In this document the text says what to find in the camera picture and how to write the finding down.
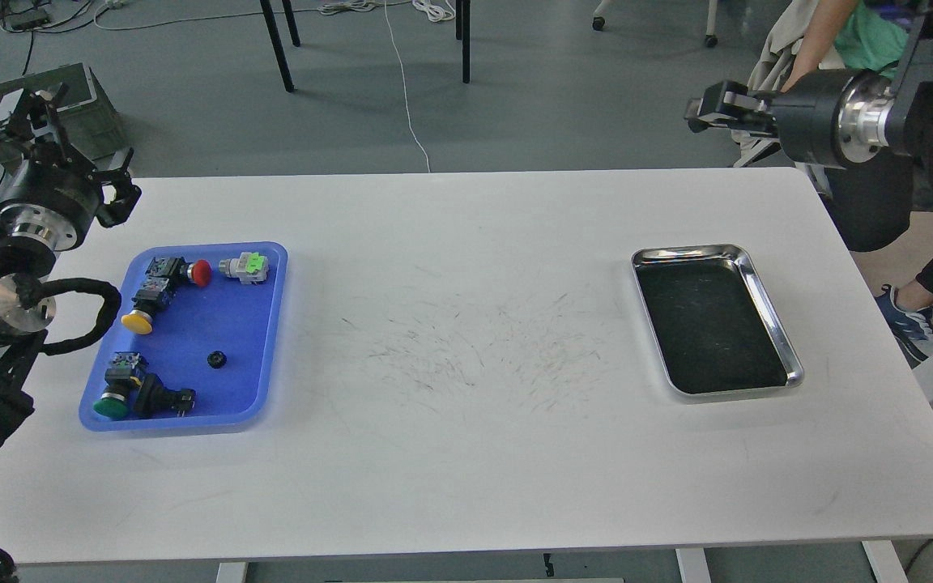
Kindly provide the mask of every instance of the blue tray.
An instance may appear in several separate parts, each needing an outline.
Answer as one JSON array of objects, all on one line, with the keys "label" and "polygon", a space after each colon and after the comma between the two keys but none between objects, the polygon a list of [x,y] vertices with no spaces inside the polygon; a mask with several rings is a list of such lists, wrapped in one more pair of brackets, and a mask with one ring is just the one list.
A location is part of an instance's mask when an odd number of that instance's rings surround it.
[{"label": "blue tray", "polygon": [[[269,258],[269,278],[258,285],[240,284],[218,271],[221,259],[256,251]],[[121,285],[121,310],[132,309],[132,296],[154,257],[185,257],[187,262],[206,259],[211,264],[211,283],[206,287],[182,285],[167,310],[153,318],[151,334],[140,336],[115,321],[104,336],[100,353],[89,372],[78,417],[93,432],[133,429],[203,428],[231,431],[262,410],[269,394],[275,327],[286,278],[286,249],[277,243],[226,243],[155,247],[137,255]],[[92,409],[106,388],[103,375],[115,351],[139,351],[148,362],[147,371],[158,374],[172,390],[190,388],[197,392],[196,406],[178,417],[171,411],[140,419],[132,414],[111,420]],[[207,366],[207,355],[222,351],[225,366]]]}]

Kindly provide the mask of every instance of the chair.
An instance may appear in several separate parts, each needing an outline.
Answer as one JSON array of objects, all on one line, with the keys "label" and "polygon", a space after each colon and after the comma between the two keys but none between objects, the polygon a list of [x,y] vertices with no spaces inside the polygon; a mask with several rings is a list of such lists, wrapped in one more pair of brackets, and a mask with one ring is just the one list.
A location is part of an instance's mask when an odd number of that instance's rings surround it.
[{"label": "chair", "polygon": [[[603,18],[603,12],[611,5],[614,0],[600,0],[599,6],[593,11],[593,30],[603,30],[603,25],[607,19]],[[708,0],[708,25],[704,30],[704,46],[712,48],[718,44],[718,37],[715,36],[715,12],[718,12],[718,0]]]},{"label": "chair", "polygon": [[[279,66],[279,74],[283,79],[283,87],[287,93],[293,93],[295,86],[290,79],[290,67],[286,62],[286,52],[279,37],[279,27],[275,26],[275,14],[271,7],[271,0],[262,1],[262,14],[266,18],[266,28],[269,29],[269,38],[275,52],[275,64]],[[286,18],[286,27],[290,31],[290,40],[295,47],[300,47],[300,34],[297,33],[297,22],[293,19],[293,6],[290,0],[282,0],[283,15]],[[456,40],[462,40],[462,78],[464,83],[470,82],[470,0],[456,0]]]}]

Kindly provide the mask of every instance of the black pants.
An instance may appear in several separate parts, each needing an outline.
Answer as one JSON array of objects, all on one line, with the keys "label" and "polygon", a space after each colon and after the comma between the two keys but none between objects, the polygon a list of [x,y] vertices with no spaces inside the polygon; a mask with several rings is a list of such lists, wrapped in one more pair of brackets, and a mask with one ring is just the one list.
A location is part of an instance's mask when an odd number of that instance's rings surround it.
[{"label": "black pants", "polygon": [[[851,251],[876,251],[910,228],[914,195],[914,163],[882,151],[848,170],[826,169],[833,200],[826,210]],[[933,294],[933,258],[917,281]]]}]

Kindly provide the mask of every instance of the small black nut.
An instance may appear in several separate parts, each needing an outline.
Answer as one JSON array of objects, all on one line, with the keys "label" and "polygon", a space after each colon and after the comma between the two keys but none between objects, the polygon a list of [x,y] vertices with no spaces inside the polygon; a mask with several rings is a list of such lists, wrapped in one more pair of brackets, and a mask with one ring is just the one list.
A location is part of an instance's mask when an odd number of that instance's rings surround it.
[{"label": "small black nut", "polygon": [[210,355],[207,355],[207,366],[211,368],[222,368],[225,366],[226,361],[229,361],[225,357],[225,353],[222,351],[213,351]]}]

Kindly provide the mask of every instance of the black stool leg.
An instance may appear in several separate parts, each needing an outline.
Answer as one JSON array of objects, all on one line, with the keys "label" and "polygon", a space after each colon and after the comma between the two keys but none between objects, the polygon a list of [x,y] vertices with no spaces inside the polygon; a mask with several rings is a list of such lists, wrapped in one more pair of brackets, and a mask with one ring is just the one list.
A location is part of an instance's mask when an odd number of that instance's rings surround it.
[{"label": "black stool leg", "polygon": [[266,16],[266,28],[269,29],[269,38],[275,52],[275,64],[279,66],[279,74],[283,78],[283,87],[287,93],[293,93],[293,81],[290,80],[290,69],[286,66],[286,53],[279,40],[279,29],[275,26],[275,15],[271,11],[271,0],[262,0],[262,14]]},{"label": "black stool leg", "polygon": [[462,36],[463,36],[463,82],[470,82],[470,0],[456,0],[460,4],[460,10],[462,10],[463,20],[460,23],[462,26]]},{"label": "black stool leg", "polygon": [[293,21],[293,6],[290,0],[283,0],[283,15],[286,15],[286,27],[290,30],[290,41],[295,47],[300,47],[300,34],[297,34],[297,23]]}]

